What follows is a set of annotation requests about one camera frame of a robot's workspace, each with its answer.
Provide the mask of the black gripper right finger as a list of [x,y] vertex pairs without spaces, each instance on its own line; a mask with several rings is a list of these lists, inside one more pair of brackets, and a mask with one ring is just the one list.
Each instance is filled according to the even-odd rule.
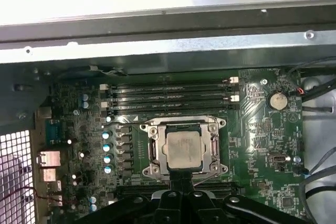
[[192,173],[183,173],[183,193],[199,223],[308,223],[242,195],[233,194],[217,203],[207,193],[196,190]]

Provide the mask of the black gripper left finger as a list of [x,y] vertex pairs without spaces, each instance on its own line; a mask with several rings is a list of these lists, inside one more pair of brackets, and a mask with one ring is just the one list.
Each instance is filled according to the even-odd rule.
[[159,199],[143,195],[123,198],[75,221],[75,223],[174,223],[181,220],[183,182],[181,172],[170,173],[170,189]]

